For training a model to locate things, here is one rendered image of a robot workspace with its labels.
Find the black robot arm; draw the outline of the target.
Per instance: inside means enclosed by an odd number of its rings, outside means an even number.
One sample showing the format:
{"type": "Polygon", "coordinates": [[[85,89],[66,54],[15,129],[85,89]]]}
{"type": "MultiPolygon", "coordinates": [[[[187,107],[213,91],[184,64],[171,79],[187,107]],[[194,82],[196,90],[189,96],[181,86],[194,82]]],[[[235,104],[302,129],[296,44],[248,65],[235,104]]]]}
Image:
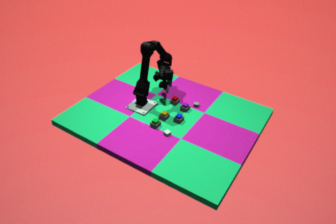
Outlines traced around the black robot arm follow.
{"type": "MultiPolygon", "coordinates": [[[[160,59],[156,62],[158,69],[167,68],[171,69],[172,65],[172,55],[165,51],[159,41],[144,41],[140,45],[140,52],[142,55],[142,63],[141,63],[141,71],[140,78],[136,82],[136,86],[134,88],[133,94],[136,95],[135,104],[139,106],[144,106],[147,101],[147,96],[149,94],[150,82],[148,81],[148,71],[149,71],[149,63],[150,57],[157,51],[160,55],[160,59]]],[[[155,72],[153,79],[156,81],[160,80],[161,77],[164,76],[163,72],[155,72]]]]}

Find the red button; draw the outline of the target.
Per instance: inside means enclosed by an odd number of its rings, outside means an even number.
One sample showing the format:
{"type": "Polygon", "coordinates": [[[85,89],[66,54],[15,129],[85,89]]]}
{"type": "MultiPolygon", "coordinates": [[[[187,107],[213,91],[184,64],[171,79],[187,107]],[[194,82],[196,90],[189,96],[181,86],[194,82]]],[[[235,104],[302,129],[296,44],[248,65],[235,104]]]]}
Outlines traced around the red button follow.
{"type": "Polygon", "coordinates": [[[170,99],[171,104],[177,105],[179,102],[180,102],[180,99],[176,96],[174,96],[170,99]]]}

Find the yellow button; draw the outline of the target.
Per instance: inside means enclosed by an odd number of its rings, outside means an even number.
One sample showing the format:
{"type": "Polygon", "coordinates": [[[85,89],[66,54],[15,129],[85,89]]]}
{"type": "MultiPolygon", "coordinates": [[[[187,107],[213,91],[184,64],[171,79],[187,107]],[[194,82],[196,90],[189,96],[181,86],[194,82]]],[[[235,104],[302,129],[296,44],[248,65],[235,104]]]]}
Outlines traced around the yellow button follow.
{"type": "Polygon", "coordinates": [[[162,120],[167,120],[168,118],[170,117],[170,114],[166,111],[163,111],[160,115],[159,115],[159,118],[162,119],[162,120]]]}

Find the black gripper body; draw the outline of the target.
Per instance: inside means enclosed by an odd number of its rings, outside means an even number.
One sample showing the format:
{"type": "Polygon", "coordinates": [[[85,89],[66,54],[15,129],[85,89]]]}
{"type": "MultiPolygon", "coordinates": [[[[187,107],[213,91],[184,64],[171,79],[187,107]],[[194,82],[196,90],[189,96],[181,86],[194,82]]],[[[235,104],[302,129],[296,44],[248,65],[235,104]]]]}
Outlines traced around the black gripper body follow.
{"type": "MultiPolygon", "coordinates": [[[[174,73],[172,69],[167,69],[167,68],[161,68],[161,69],[159,70],[159,72],[161,72],[161,71],[163,72],[163,75],[164,75],[164,76],[165,76],[165,75],[170,75],[170,74],[173,74],[173,73],[174,73]]],[[[168,84],[168,82],[166,81],[166,79],[164,78],[164,76],[161,77],[161,79],[163,79],[163,81],[161,81],[161,82],[159,83],[159,88],[160,88],[161,85],[168,84]]]]}

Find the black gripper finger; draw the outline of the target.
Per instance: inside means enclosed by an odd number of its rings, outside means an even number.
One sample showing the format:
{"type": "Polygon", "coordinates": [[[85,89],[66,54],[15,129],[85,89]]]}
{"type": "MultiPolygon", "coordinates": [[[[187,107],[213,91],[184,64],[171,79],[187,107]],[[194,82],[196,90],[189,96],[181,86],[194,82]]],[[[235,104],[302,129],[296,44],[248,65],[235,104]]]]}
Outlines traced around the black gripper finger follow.
{"type": "Polygon", "coordinates": [[[166,91],[166,93],[169,93],[169,85],[168,84],[161,85],[160,87],[163,88],[166,91]]]}
{"type": "Polygon", "coordinates": [[[167,80],[169,86],[172,86],[172,79],[173,79],[173,74],[170,75],[165,75],[164,78],[167,80]]]}

